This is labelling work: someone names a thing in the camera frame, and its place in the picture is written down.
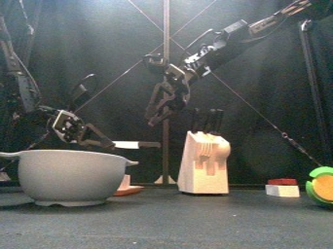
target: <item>metal pole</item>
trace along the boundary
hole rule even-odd
[[[167,60],[170,54],[169,7],[170,7],[169,0],[165,0],[165,58]],[[169,184],[169,119],[163,121],[163,184]]]
[[[314,111],[316,111],[318,136],[320,136],[320,141],[321,141],[321,149],[324,153],[324,162],[332,163],[332,150],[330,150],[330,143],[329,143],[329,135],[328,135],[328,128],[325,124],[322,106],[321,106],[318,81],[317,81],[317,76],[314,73],[312,49],[310,49],[310,44],[309,44],[310,25],[312,25],[310,20],[305,20],[304,22],[300,23],[300,34],[301,34],[301,42],[302,42],[306,66],[308,66],[309,86],[310,86],[312,100],[313,100]]]

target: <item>bowl handle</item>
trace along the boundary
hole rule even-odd
[[[134,161],[134,160],[127,160],[126,161],[126,166],[133,166],[133,165],[138,165],[139,161]]]
[[[17,160],[20,158],[22,152],[13,152],[13,153],[5,153],[0,152],[0,158],[8,159],[8,160]]]

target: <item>vertical rod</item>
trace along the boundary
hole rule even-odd
[[[167,59],[167,61],[170,53],[169,7],[170,7],[169,0],[165,0],[165,58]],[[163,121],[163,184],[169,184],[169,119]]]
[[[24,62],[26,67],[28,67],[28,63],[30,63],[31,50],[32,50],[32,46],[34,46],[36,29],[38,29],[40,14],[42,14],[42,6],[43,6],[43,0],[38,0],[36,7],[34,10],[34,16],[32,16],[34,21],[31,24],[32,28],[34,28],[34,33],[28,36],[28,38],[26,40],[24,57],[23,57],[23,62]]]
[[[329,135],[328,135],[328,128],[325,124],[322,106],[321,106],[321,96],[320,96],[320,90],[318,90],[317,77],[314,73],[312,49],[310,49],[310,43],[309,43],[310,25],[312,25],[310,20],[305,20],[302,23],[300,23],[300,34],[301,34],[301,42],[302,42],[304,54],[305,54],[306,66],[308,66],[309,86],[310,86],[312,101],[313,101],[314,111],[316,111],[318,136],[320,136],[320,141],[321,141],[321,149],[324,153],[324,162],[332,163],[332,150],[330,150],[330,144],[329,144]]]

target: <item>green toy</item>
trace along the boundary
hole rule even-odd
[[[309,176],[313,178],[306,183],[309,197],[324,206],[333,207],[333,167],[321,166]]]

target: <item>white container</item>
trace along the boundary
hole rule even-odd
[[[294,185],[265,185],[265,193],[269,196],[300,197],[300,188]]]
[[[178,189],[189,194],[227,194],[229,155],[230,144],[221,136],[187,131]]]

